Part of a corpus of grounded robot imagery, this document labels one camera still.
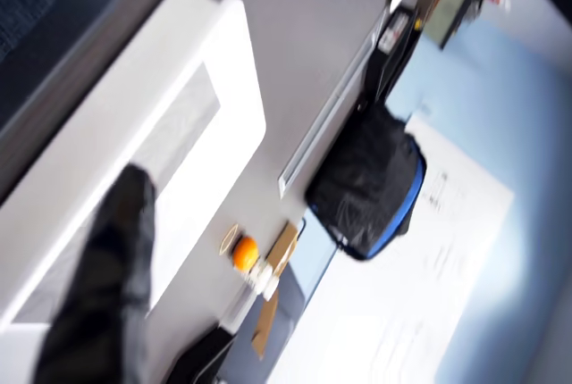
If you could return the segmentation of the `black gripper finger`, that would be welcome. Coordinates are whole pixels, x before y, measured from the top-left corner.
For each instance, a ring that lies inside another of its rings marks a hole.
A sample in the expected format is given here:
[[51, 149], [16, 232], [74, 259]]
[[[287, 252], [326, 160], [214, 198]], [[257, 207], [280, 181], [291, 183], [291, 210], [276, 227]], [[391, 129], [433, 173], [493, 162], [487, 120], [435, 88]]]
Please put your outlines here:
[[33, 382], [146, 382], [155, 202], [147, 172], [127, 165], [97, 210]]

